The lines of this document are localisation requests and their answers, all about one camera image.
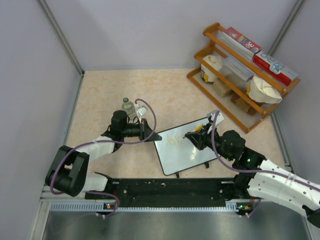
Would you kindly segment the white whiteboard black frame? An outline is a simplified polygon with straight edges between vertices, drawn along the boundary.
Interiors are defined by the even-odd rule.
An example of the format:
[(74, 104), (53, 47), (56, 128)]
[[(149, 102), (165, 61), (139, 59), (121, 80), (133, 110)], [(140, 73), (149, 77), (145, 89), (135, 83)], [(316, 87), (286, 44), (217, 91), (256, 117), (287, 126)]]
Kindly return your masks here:
[(190, 140), (184, 138), (186, 133), (207, 123), (209, 120), (204, 117), (158, 133), (162, 140), (155, 141), (154, 145), (165, 176), (176, 175), (217, 158), (208, 147), (198, 150)]

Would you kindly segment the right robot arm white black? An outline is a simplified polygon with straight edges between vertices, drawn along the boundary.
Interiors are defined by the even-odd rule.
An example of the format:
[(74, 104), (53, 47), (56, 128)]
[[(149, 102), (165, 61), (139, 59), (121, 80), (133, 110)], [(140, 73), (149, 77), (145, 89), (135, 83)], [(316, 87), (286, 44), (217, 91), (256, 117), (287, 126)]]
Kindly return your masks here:
[(207, 124), (184, 135), (198, 150), (210, 148), (222, 165), (237, 172), (233, 192), (239, 198), (247, 195), (265, 199), (289, 208), (320, 226), (320, 186), (289, 172), (264, 155), (246, 147), (246, 141), (234, 130), (219, 135)]

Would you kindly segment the yellow capped white marker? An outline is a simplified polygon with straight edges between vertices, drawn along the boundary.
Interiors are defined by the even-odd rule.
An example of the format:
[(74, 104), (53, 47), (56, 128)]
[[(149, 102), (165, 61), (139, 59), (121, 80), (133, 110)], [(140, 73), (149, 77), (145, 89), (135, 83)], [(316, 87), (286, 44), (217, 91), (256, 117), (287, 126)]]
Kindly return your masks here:
[(201, 124), (201, 125), (195, 127), (192, 131), (189, 131), (189, 132), (187, 132), (186, 134), (184, 134), (184, 135), (183, 135), (183, 138), (186, 138), (186, 135), (189, 134), (189, 133), (198, 132), (199, 130), (202, 129), (203, 126), (204, 126), (204, 125)]

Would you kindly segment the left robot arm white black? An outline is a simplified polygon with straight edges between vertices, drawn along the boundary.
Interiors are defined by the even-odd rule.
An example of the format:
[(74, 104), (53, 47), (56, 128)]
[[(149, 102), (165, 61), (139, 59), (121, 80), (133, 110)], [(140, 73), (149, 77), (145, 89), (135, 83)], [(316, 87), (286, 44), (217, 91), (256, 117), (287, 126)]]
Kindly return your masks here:
[(102, 198), (109, 198), (114, 191), (108, 177), (102, 173), (88, 173), (89, 163), (102, 156), (115, 153), (125, 145), (125, 138), (137, 137), (139, 143), (161, 141), (162, 137), (142, 118), (130, 123), (124, 110), (113, 113), (107, 130), (91, 142), (75, 147), (61, 146), (45, 177), (45, 184), (54, 194), (71, 197), (81, 192), (96, 191)]

